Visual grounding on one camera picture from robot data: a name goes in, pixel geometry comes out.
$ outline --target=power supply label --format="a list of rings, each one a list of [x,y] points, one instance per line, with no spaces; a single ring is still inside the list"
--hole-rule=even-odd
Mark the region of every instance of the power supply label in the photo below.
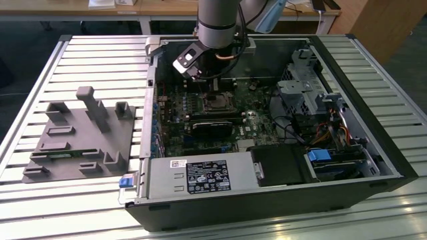
[[[189,194],[229,191],[227,161],[187,163],[187,191]]]

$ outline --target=white table leg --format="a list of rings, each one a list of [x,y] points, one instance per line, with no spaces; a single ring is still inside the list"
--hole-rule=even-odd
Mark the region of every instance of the white table leg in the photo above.
[[[329,32],[329,29],[332,27],[332,23],[335,20],[335,16],[331,15],[321,15],[321,22],[320,22],[320,26],[319,26],[319,35],[325,35]]]
[[[152,34],[152,28],[149,27],[151,17],[149,16],[141,16],[139,18],[139,25],[143,35],[151,35]]]

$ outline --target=metal rail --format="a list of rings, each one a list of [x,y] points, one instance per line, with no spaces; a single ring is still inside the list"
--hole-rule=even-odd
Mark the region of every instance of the metal rail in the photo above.
[[[0,147],[0,239],[418,239],[427,232],[426,115],[362,45],[344,36],[324,42],[379,122],[420,178],[349,209],[309,213],[177,232],[147,232],[117,202],[120,177],[23,184],[48,121],[48,102],[81,108],[75,90],[92,85],[105,107],[137,107],[128,171],[139,169],[147,69],[144,36],[75,36],[55,48]],[[324,73],[333,91],[331,78]],[[133,197],[135,190],[124,197]]]

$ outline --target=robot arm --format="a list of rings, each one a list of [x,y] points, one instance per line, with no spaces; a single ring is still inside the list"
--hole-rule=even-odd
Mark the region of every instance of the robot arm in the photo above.
[[[172,64],[183,76],[193,81],[211,81],[209,92],[217,91],[217,81],[237,64],[244,51],[245,28],[271,32],[284,6],[285,0],[199,0],[199,41],[188,46]],[[241,26],[239,41],[235,39],[237,22]]]

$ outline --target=green circuit board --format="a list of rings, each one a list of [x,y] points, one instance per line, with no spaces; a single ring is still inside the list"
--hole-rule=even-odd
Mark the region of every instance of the green circuit board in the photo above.
[[[252,139],[255,145],[271,145],[279,142],[277,132],[273,128],[269,113],[265,110],[268,89],[260,87],[249,90],[251,81],[237,80],[233,92],[227,92],[232,99],[232,107],[244,110],[244,122],[232,125],[228,137],[219,139],[195,139],[187,134],[189,125],[185,114],[197,114],[204,110],[203,94],[185,93],[175,88],[168,92],[169,108],[164,108],[161,116],[164,151],[167,157],[185,156],[209,150],[221,153],[239,152],[237,141]]]

